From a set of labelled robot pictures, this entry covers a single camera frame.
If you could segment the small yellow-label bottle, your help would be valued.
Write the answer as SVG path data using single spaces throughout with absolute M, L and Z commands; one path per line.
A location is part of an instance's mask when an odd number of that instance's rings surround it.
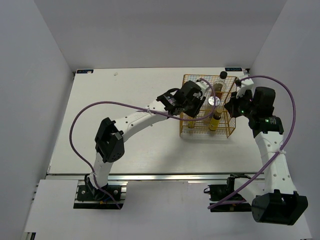
M 222 117 L 223 110 L 221 108 L 218 108 L 214 114 L 211 117 L 210 123 L 209 123 L 209 130 L 210 131 L 216 131 L 218 129 L 221 117 Z
M 196 120 L 195 118 L 190 118 L 190 121 L 187 122 L 187 127 L 189 129 L 194 129 L 195 128 L 195 125 L 196 125 Z

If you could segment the white granule jar silver lid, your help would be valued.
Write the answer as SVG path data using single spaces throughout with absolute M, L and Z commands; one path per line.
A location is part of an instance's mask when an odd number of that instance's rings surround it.
M 217 97 L 217 96 L 216 96 L 216 97 L 210 96 L 210 97 L 208 98 L 208 100 L 206 101 L 205 111 L 204 111 L 204 116 L 207 116 L 207 115 L 208 115 L 208 117 L 206 117 L 206 118 L 203 120 L 203 122 L 204 122 L 205 124 L 209 124 L 209 123 L 210 123 L 210 121 L 211 121 L 212 118 L 213 118 L 215 109 L 216 109 L 217 107 L 219 107 L 220 103 L 221 103 L 221 100 L 220 100 L 220 98 Z

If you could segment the dark sauce bottle red label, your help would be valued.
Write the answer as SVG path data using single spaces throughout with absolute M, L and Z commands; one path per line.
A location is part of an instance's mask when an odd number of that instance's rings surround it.
M 226 78 L 228 76 L 228 73 L 226 71 L 221 71 L 219 74 L 219 77 L 217 81 L 213 84 L 213 89 L 215 96 L 218 97 L 220 100 L 222 99 L 223 93 L 226 90 Z

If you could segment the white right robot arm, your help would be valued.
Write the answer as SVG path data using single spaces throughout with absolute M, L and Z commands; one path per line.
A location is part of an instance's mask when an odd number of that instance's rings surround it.
M 231 117 L 248 119 L 265 166 L 264 188 L 253 182 L 243 187 L 234 181 L 225 187 L 225 192 L 233 200 L 242 196 L 250 204 L 257 223 L 292 226 L 307 209 L 308 200 L 298 194 L 290 177 L 286 154 L 280 149 L 284 128 L 281 119 L 273 114 L 275 98 L 272 88 L 257 87 L 255 91 L 247 89 L 242 94 L 232 92 L 224 105 Z

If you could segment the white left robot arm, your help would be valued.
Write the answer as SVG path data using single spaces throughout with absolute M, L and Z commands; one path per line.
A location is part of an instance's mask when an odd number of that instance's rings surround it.
M 172 88 L 159 95 L 146 107 L 146 110 L 138 110 L 116 120 L 108 117 L 103 119 L 94 139 L 96 150 L 94 172 L 85 179 L 90 196 L 96 200 L 105 196 L 112 165 L 124 155 L 124 143 L 130 137 L 170 116 L 185 113 L 191 118 L 196 117 L 209 89 L 208 83 L 202 78 L 196 82 L 187 81 L 180 89 Z

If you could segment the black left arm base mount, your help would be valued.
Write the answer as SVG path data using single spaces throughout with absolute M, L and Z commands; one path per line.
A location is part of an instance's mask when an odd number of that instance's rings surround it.
M 82 210 L 120 210 L 126 198 L 126 186 L 109 184 L 103 188 L 108 194 L 97 190 L 97 195 L 83 182 L 79 183 L 75 193 L 73 208 Z

